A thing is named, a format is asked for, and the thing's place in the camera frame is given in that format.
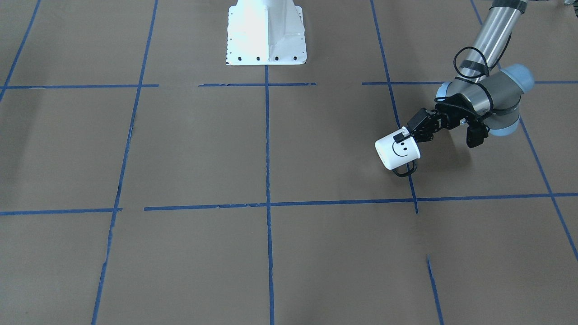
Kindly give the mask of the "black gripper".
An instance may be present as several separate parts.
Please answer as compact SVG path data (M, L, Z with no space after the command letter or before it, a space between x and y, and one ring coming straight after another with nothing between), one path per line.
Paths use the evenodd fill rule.
M470 110L458 105L436 105L434 109L419 109L402 127L393 135L396 143L405 141L410 136L415 142L429 142L434 134L442 129L452 130L461 124L461 120L470 117Z

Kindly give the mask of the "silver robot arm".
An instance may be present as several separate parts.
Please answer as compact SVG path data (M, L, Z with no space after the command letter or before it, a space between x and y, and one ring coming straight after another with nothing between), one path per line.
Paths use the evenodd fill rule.
M490 134L508 135L516 129L520 100L535 84L533 75L521 64L498 71L495 67L527 6L526 0L493 1L473 45L461 50L465 59L454 65L454 80L439 87L433 109L419 109L405 127L394 132L396 143L409 138L428 142L435 132L467 124L466 144L474 148Z

